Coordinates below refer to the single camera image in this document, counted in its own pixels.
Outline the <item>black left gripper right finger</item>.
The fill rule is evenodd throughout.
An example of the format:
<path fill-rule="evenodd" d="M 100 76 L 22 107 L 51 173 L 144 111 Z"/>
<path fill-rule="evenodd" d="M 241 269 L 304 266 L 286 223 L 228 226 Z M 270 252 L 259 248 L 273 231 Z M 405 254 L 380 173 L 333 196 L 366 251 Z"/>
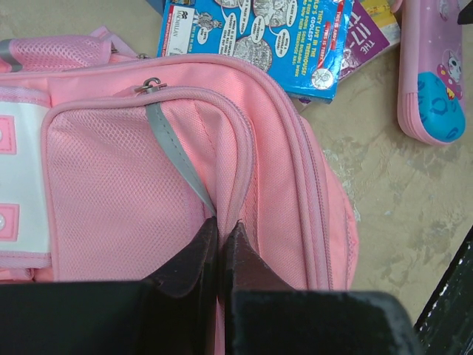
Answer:
<path fill-rule="evenodd" d="M 393 296 L 296 290 L 251 247 L 242 223 L 225 251 L 227 354 L 422 354 Z"/>

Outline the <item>pink student backpack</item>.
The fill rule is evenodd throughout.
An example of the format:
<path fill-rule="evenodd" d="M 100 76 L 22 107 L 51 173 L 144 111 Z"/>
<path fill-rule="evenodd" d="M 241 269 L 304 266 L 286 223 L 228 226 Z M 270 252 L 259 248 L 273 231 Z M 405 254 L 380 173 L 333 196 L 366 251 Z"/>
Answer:
<path fill-rule="evenodd" d="M 1 42 L 1 281 L 136 280 L 208 217 L 294 288 L 349 288 L 358 235 L 310 124 L 221 55 L 104 31 Z"/>

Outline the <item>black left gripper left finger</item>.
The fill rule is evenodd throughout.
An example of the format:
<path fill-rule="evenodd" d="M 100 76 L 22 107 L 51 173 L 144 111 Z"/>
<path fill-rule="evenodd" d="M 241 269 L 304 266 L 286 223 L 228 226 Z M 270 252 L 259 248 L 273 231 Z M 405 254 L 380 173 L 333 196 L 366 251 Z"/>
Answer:
<path fill-rule="evenodd" d="M 218 228 L 138 281 L 1 287 L 3 354 L 212 354 Z"/>

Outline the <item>pink pencil case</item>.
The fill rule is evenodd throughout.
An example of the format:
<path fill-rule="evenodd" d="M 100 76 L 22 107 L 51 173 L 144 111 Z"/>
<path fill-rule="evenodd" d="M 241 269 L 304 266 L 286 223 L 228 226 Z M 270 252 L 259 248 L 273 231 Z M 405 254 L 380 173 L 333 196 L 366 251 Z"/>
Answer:
<path fill-rule="evenodd" d="M 401 13 L 398 124 L 420 142 L 444 146 L 465 132 L 463 1 L 395 1 Z"/>

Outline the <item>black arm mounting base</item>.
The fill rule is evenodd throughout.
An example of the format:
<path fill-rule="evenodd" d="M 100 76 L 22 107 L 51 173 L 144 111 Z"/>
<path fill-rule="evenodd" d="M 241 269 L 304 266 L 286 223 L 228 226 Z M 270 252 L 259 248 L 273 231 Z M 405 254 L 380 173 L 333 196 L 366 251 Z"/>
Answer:
<path fill-rule="evenodd" d="M 469 231 L 415 323 L 425 354 L 472 353 L 472 287 Z"/>

